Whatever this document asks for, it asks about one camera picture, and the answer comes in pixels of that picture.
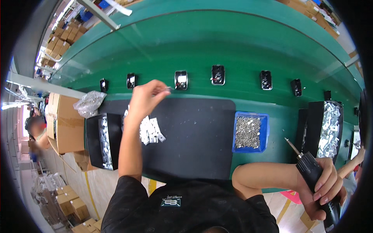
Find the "metal bracket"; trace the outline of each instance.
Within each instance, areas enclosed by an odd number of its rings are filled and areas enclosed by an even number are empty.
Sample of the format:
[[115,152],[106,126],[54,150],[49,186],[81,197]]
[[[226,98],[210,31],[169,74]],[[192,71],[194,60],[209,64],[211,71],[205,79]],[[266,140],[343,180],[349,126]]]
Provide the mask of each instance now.
[[120,25],[117,25],[111,18],[109,18],[102,10],[100,10],[90,0],[78,0],[85,8],[88,9],[94,16],[99,18],[104,24],[106,24],[112,31],[118,30]]

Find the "white wall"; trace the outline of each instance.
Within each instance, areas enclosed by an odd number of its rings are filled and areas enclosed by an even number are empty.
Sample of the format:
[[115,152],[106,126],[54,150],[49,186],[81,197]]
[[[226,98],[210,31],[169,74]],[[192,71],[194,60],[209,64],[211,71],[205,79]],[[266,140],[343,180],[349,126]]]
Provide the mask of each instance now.
[[346,26],[343,23],[341,23],[338,26],[338,32],[340,33],[340,35],[337,38],[338,43],[343,47],[343,49],[348,54],[352,53],[356,49],[356,46],[354,42],[352,41],[352,38]]

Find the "printed logo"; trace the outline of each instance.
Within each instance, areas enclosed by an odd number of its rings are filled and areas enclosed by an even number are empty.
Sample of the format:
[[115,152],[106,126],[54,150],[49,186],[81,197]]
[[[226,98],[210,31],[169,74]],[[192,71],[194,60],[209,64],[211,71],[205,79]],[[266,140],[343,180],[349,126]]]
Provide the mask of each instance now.
[[182,196],[167,196],[166,198],[162,199],[161,206],[181,206],[181,198]]

